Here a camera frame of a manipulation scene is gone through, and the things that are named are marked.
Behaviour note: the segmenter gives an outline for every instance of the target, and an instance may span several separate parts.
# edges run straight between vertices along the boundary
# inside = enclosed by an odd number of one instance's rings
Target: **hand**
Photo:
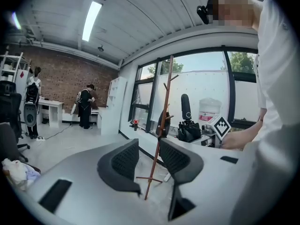
[[[245,141],[245,134],[243,131],[228,133],[222,140],[221,148],[223,149],[241,149],[244,148],[247,141]]]

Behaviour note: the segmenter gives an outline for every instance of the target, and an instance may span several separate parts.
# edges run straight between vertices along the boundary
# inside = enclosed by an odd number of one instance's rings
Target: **ceiling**
[[[83,26],[92,1],[103,6],[89,42]],[[11,28],[7,41],[62,45],[118,64],[145,46],[195,26],[207,0],[26,0],[17,11],[22,30]],[[104,52],[98,50],[103,46]]]

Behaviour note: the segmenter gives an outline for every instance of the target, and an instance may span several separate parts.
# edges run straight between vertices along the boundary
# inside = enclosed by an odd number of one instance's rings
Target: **window frame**
[[[200,48],[200,49],[193,49],[193,50],[189,50],[189,51],[178,52],[178,53],[175,53],[175,54],[172,54],[172,55],[173,55],[174,58],[177,58],[177,57],[191,55],[191,54],[210,53],[210,52],[222,52],[224,57],[225,57],[225,64],[227,66],[227,72],[228,72],[228,78],[229,78],[229,109],[228,109],[228,117],[227,117],[227,120],[228,120],[229,124],[233,128],[247,129],[247,128],[251,127],[252,125],[255,124],[255,122],[234,119],[235,102],[236,102],[236,99],[235,99],[236,98],[235,97],[236,96],[235,81],[244,81],[244,82],[256,83],[256,76],[255,76],[255,74],[250,74],[250,73],[233,72],[231,64],[230,64],[230,59],[229,59],[228,52],[240,52],[240,53],[254,53],[254,54],[257,54],[258,50],[257,49],[252,49],[252,48],[245,48],[245,47],[235,47],[235,46],[222,45],[222,46],[218,46],[218,47],[205,47],[205,48]],[[139,71],[140,68],[143,68],[143,67],[148,66],[150,64],[156,64],[154,77],[135,81],[133,94],[132,94],[132,98],[131,98],[129,116],[128,116],[128,121],[130,121],[132,123],[132,118],[133,118],[133,115],[135,113],[135,108],[138,107],[138,108],[148,110],[146,127],[142,128],[146,133],[151,134],[151,131],[150,131],[151,116],[152,116],[152,110],[153,110],[153,105],[154,105],[154,97],[155,97],[155,91],[156,91],[158,76],[160,74],[161,62],[166,60],[166,59],[169,59],[170,56],[171,56],[171,54],[169,56],[165,56],[165,57],[162,57],[162,58],[157,58],[156,60],[153,60],[151,62],[147,62],[145,64],[139,65],[137,67],[137,70],[136,70],[135,78],[137,77],[137,74],[138,74],[138,71]],[[149,105],[133,104],[134,95],[135,95],[134,91],[136,90],[137,86],[139,84],[146,84],[146,83],[152,83],[152,89],[151,89],[151,96],[150,96]]]

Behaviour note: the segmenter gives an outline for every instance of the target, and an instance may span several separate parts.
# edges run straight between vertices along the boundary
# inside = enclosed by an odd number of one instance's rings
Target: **coat rack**
[[[153,178],[153,173],[154,173],[154,170],[155,170],[156,162],[158,160],[158,153],[159,153],[159,148],[160,148],[159,142],[160,142],[160,139],[162,137],[163,130],[165,128],[165,120],[171,119],[172,117],[174,117],[174,116],[169,116],[169,117],[166,118],[167,108],[168,108],[168,101],[169,101],[169,94],[170,94],[171,81],[173,79],[175,79],[176,77],[179,76],[179,75],[176,75],[175,77],[171,78],[171,76],[172,76],[172,69],[173,69],[173,56],[170,56],[170,68],[169,68],[168,82],[167,82],[167,85],[164,83],[164,87],[166,89],[166,93],[165,93],[165,105],[164,105],[164,109],[163,109],[163,117],[162,117],[162,120],[161,120],[161,123],[160,123],[159,136],[158,136],[158,141],[157,141],[157,146],[156,146],[156,151],[155,151],[155,157],[153,159],[151,173],[150,173],[149,177],[136,177],[136,178],[140,178],[140,179],[148,179],[148,187],[147,187],[147,191],[146,191],[146,195],[145,195],[145,200],[147,199],[149,188],[150,188],[150,184],[151,184],[152,180],[154,180],[156,182],[160,182],[160,183],[163,182],[161,180],[154,179]]]

